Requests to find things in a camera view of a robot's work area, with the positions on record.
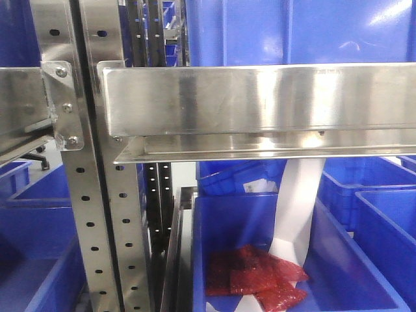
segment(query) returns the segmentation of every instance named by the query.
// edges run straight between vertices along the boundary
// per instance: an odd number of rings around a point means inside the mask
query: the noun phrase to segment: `red plastic bag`
[[[245,258],[242,263],[243,269],[230,272],[232,294],[254,294],[277,286],[271,266],[262,265],[258,258]]]
[[[290,287],[275,287],[255,294],[264,312],[284,311],[306,298],[307,293],[301,289]]]
[[[277,312],[295,306],[307,296],[290,283],[306,279],[302,267],[246,245],[211,254],[205,293],[207,296],[254,294],[265,312]]]

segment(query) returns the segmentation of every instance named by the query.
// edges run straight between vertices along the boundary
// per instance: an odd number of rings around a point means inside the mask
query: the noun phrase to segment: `black caster wheel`
[[[37,151],[38,153],[43,153],[45,150],[46,150],[46,146],[44,146],[44,145],[39,146],[39,147],[36,149],[36,151]]]

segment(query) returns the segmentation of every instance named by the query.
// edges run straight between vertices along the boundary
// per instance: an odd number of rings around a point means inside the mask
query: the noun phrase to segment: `screw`
[[[68,74],[68,72],[66,71],[65,68],[63,68],[62,66],[58,66],[57,70],[55,71],[55,73],[61,77],[61,78],[65,78]]]
[[[70,112],[72,112],[73,107],[71,103],[65,103],[62,105],[62,109],[64,110],[64,112],[69,114]]]
[[[70,136],[68,139],[68,144],[70,145],[76,145],[78,144],[78,136]]]

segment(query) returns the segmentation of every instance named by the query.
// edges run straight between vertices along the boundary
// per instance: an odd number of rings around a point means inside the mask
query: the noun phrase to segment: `stainless steel shelf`
[[[0,68],[0,166],[52,139],[40,68]]]
[[[134,138],[116,163],[416,153],[414,63],[117,65],[109,134]]]

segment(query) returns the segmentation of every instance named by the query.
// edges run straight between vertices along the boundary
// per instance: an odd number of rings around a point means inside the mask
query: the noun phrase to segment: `blue plastic bin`
[[[234,311],[240,296],[206,297],[205,267],[210,252],[245,244],[268,249],[272,241],[276,194],[201,197],[194,212],[193,311],[210,302],[219,312]],[[329,211],[317,202],[304,265],[310,280],[297,287],[307,298],[290,311],[410,311]]]
[[[381,157],[326,160],[318,198],[347,231],[357,228],[357,200],[363,190],[416,189],[416,174]]]
[[[354,239],[416,311],[416,190],[358,192]]]
[[[166,44],[164,47],[166,51],[166,56],[176,56],[177,55],[177,44]]]
[[[167,28],[175,16],[175,3],[173,1],[163,1],[163,26]]]
[[[71,207],[65,167],[51,170],[38,181],[9,197],[7,207]]]
[[[244,194],[244,184],[266,179],[279,189],[286,159],[267,161],[197,162],[196,180],[200,195]]]
[[[71,208],[0,209],[1,312],[73,312],[85,281]]]
[[[167,55],[166,56],[166,65],[168,67],[177,66],[177,55]]]
[[[31,161],[14,161],[0,168],[0,204],[29,184]]]
[[[402,166],[416,172],[416,156],[399,156]]]

